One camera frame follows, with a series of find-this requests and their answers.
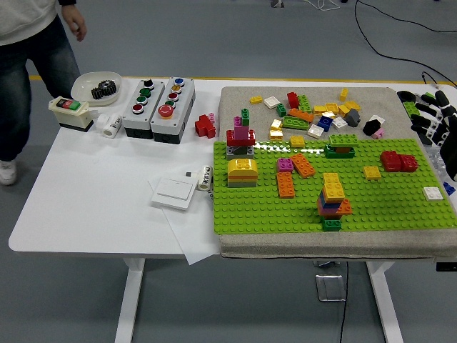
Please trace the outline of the person's left hand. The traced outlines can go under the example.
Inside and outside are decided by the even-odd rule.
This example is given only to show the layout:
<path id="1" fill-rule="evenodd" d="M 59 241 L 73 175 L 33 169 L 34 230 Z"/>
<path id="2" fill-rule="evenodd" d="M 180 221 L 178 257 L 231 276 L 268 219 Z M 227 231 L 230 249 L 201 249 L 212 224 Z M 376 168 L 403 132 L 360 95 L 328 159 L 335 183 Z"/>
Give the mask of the person's left hand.
<path id="1" fill-rule="evenodd" d="M 61 7 L 61 14 L 64 21 L 69 26 L 71 33 L 76 37 L 76 40 L 81 42 L 84 40 L 87 28 L 85 19 L 75 4 L 65 5 Z"/>

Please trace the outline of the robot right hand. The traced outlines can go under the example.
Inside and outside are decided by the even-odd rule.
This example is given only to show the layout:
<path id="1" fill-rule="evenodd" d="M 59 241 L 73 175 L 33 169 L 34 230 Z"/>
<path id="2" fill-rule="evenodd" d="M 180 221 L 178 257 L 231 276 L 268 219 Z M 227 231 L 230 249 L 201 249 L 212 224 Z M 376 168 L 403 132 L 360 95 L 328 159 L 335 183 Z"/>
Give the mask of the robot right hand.
<path id="1" fill-rule="evenodd" d="M 421 100 L 422 103 L 415 104 L 416 108 L 430 114 L 434 120 L 412 114 L 411 129 L 440 147 L 447 174 L 456 181 L 456 108 L 441 90 L 435 96 L 424 94 Z"/>

